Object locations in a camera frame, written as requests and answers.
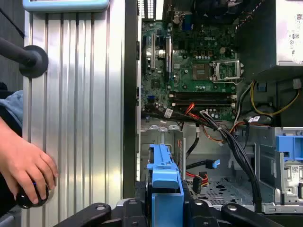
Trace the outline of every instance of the blue sleeve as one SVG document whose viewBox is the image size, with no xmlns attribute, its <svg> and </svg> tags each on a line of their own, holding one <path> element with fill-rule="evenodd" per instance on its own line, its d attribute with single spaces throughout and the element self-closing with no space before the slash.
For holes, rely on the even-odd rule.
<svg viewBox="0 0 303 227">
<path fill-rule="evenodd" d="M 23 91 L 16 91 L 6 99 L 0 99 L 0 105 L 5 107 L 22 128 L 23 120 Z"/>
</svg>

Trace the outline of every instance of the black bar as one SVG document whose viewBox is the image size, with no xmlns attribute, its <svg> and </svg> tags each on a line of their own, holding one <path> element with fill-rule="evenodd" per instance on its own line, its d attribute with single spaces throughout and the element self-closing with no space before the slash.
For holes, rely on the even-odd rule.
<svg viewBox="0 0 303 227">
<path fill-rule="evenodd" d="M 36 64 L 36 56 L 0 37 L 0 55 L 27 67 Z"/>
<path fill-rule="evenodd" d="M 137 1 L 125 5 L 123 198 L 134 197 L 136 176 Z"/>
</svg>

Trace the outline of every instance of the blue connector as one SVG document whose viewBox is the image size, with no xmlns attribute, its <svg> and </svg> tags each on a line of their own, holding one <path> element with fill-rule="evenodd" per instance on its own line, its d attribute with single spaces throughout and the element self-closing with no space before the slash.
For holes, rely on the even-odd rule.
<svg viewBox="0 0 303 227">
<path fill-rule="evenodd" d="M 213 168 L 216 169 L 216 168 L 218 167 L 219 164 L 220 164 L 220 160 L 219 160 L 219 159 L 216 160 L 216 161 L 214 161 L 214 163 L 213 163 Z"/>
</svg>

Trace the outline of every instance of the ribbed metal surface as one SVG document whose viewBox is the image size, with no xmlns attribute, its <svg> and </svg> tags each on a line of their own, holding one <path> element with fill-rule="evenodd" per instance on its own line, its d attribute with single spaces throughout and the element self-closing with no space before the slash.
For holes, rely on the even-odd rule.
<svg viewBox="0 0 303 227">
<path fill-rule="evenodd" d="M 28 14 L 25 45 L 49 56 L 24 78 L 23 136 L 59 168 L 49 202 L 22 211 L 22 227 L 50 227 L 94 202 L 122 197 L 124 4 L 102 13 Z"/>
</svg>

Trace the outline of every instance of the person's hand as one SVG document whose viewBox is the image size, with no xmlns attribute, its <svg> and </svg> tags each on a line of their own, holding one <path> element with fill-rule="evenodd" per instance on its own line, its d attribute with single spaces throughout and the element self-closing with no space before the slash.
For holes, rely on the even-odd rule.
<svg viewBox="0 0 303 227">
<path fill-rule="evenodd" d="M 35 181 L 41 199 L 46 198 L 45 185 L 50 190 L 55 187 L 54 177 L 58 176 L 53 159 L 35 145 L 12 133 L 5 136 L 0 147 L 0 172 L 2 173 L 14 197 L 18 193 L 18 184 L 29 199 L 38 203 L 33 181 Z"/>
</svg>

